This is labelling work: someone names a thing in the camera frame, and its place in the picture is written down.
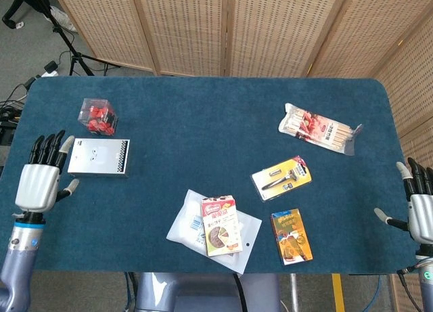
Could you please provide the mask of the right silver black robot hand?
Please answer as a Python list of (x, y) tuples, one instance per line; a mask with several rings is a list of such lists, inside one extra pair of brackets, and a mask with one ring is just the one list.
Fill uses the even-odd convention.
[(385, 224), (408, 231), (418, 244), (432, 245), (432, 168), (424, 168), (412, 157), (407, 161), (411, 170), (402, 162), (396, 163), (407, 199), (407, 222), (388, 216), (380, 208), (373, 211)]

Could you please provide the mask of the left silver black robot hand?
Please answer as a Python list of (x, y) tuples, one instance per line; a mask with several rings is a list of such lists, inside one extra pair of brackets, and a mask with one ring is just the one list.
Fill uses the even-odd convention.
[(25, 213), (44, 213), (56, 202), (71, 196), (79, 185), (73, 179), (64, 189), (59, 188), (60, 178), (68, 153), (74, 144), (73, 135), (63, 139), (65, 131), (48, 136), (41, 135), (33, 143), (28, 163), (24, 165), (15, 205)]

